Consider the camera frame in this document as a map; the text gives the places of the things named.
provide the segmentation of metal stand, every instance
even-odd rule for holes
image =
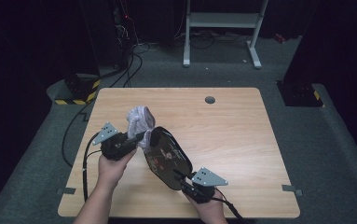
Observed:
[[[265,17],[267,5],[268,0],[264,0],[259,13],[191,13],[190,0],[187,0],[184,67],[190,66],[190,27],[230,27],[254,29],[253,38],[251,41],[247,41],[247,45],[254,62],[254,68],[262,68],[254,45]]]

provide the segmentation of hand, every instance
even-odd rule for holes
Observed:
[[[105,156],[99,158],[99,177],[96,188],[114,190],[126,169],[128,162],[134,156],[137,149],[124,156],[119,161],[110,161]]]
[[[186,198],[195,206],[200,219],[206,224],[227,224],[224,215],[224,206],[221,202],[210,200],[207,203],[196,203],[192,198],[185,194]],[[222,194],[216,190],[214,198],[222,199]]]

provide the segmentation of wooden table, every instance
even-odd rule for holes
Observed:
[[[205,98],[212,96],[214,104]],[[258,89],[255,88],[130,88],[102,89],[76,156],[59,214],[75,217],[82,207],[82,160],[86,144],[109,121],[126,132],[127,113],[146,105],[173,134],[192,161],[228,181],[219,187],[243,217],[298,217],[299,207]],[[90,147],[89,153],[100,149]],[[89,193],[97,180],[100,154],[88,160]],[[226,217],[234,217],[225,206]],[[114,193],[111,217],[198,217],[181,191],[169,189],[150,170],[139,148]]]

